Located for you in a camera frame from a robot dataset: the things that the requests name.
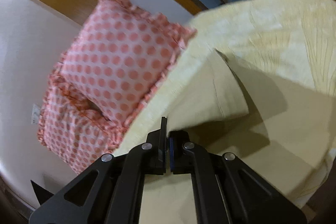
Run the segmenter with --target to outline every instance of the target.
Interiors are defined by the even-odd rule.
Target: pillow
[[[195,32],[129,0],[99,0],[61,74],[125,133]]]
[[[60,62],[49,76],[38,140],[79,174],[104,153],[112,153],[123,135],[112,132],[115,124],[90,109],[87,98],[59,74],[61,67]]]

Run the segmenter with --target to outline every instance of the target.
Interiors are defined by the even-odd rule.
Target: electrical outlet
[[[38,124],[40,118],[41,107],[33,104],[33,110],[31,111],[31,124]]]

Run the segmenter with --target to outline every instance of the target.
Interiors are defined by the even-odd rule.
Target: white wall
[[[0,0],[0,175],[23,200],[38,207],[30,180],[50,191],[75,173],[40,145],[31,125],[47,75],[80,26],[32,0]]]

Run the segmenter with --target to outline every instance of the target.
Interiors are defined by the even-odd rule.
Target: black metal bracket
[[[104,154],[53,195],[33,183],[41,204],[30,224],[136,224],[145,174],[166,172],[166,124],[126,155]],[[198,223],[305,224],[304,214],[233,153],[208,153],[185,131],[169,137],[170,169],[191,174]]]

